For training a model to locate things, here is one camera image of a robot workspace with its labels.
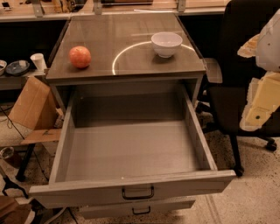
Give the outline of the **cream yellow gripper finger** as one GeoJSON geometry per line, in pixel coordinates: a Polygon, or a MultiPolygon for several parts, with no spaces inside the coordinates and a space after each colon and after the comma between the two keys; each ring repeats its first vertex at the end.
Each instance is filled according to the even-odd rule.
{"type": "Polygon", "coordinates": [[[280,73],[267,72],[261,79],[253,78],[248,86],[240,128],[246,131],[260,129],[279,107],[280,73]]]}

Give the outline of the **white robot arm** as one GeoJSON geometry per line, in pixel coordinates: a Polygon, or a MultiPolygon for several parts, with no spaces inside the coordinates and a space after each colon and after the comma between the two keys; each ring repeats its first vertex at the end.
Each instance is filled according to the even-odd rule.
{"type": "Polygon", "coordinates": [[[240,128],[255,131],[280,106],[280,10],[259,34],[240,47],[237,54],[243,58],[255,57],[256,65],[266,71],[261,79],[251,80],[247,105],[241,115],[240,128]]]}

